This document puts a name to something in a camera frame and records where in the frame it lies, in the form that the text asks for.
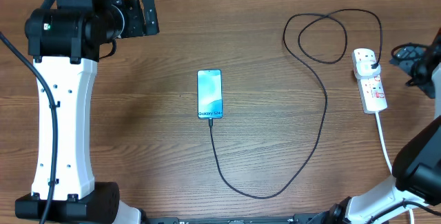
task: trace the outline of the phone screen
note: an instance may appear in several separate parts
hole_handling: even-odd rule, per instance
[[[222,73],[220,70],[198,71],[198,117],[222,118]]]

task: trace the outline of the power strip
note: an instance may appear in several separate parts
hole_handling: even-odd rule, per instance
[[[352,52],[353,70],[357,77],[363,111],[366,114],[374,114],[387,108],[386,96],[381,84],[380,66],[377,70],[369,68],[360,71],[360,68],[364,68],[366,64],[370,65],[372,61],[376,61],[376,58],[375,53],[370,49],[358,48]]]

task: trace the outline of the white cable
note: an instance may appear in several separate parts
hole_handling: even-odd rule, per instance
[[[378,112],[375,112],[375,119],[377,120],[378,134],[380,135],[380,142],[381,148],[383,150],[384,159],[386,160],[387,167],[392,174],[392,165],[391,161],[389,160],[389,155],[387,155],[386,144],[384,144],[383,130],[381,128],[380,115],[378,114]],[[409,210],[409,219],[411,224],[415,223],[415,218],[413,217],[412,210]]]

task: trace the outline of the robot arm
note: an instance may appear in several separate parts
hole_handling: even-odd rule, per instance
[[[422,206],[439,204],[440,141],[441,116],[401,149],[393,164],[391,176],[367,193],[349,200],[345,219],[354,224],[370,223],[372,220],[384,223],[410,208],[417,207],[403,204],[403,201]]]
[[[48,221],[67,223],[148,222],[143,210],[120,201],[116,183],[95,181],[90,164],[90,101],[99,48],[115,38],[159,32],[154,0],[45,0],[26,21],[28,53],[50,86],[57,105],[56,184]],[[31,193],[16,200],[18,218],[39,220],[48,200],[52,122],[39,89],[39,157]]]

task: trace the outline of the wood grain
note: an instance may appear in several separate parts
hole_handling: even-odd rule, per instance
[[[0,30],[26,53],[25,20],[43,0],[0,0]],[[226,179],[264,196],[278,191],[301,166],[317,136],[322,90],[281,41],[288,18],[301,12],[364,8],[382,20],[383,86],[389,108],[381,113],[393,159],[432,119],[434,102],[407,88],[407,75],[389,65],[389,51],[406,42],[431,43],[441,21],[439,0],[156,0],[161,33],[118,41],[99,63],[92,96],[91,156],[97,181],[116,181],[122,199],[148,216],[180,218],[289,216],[319,212],[346,196],[365,193],[388,176],[375,118],[363,114],[350,52],[378,52],[375,19],[336,14],[349,35],[337,64],[307,62],[329,95],[320,144],[309,164],[280,196],[254,200],[220,179],[206,121],[196,116],[196,72],[223,71],[225,117],[214,139]],[[312,18],[287,31],[296,54],[297,34]],[[344,37],[331,21],[302,37],[310,55],[334,60]],[[102,47],[106,54],[109,46]],[[0,223],[14,217],[14,200],[30,190],[38,149],[35,78],[0,45]],[[439,219],[416,211],[417,223]],[[399,216],[394,223],[407,223]]]

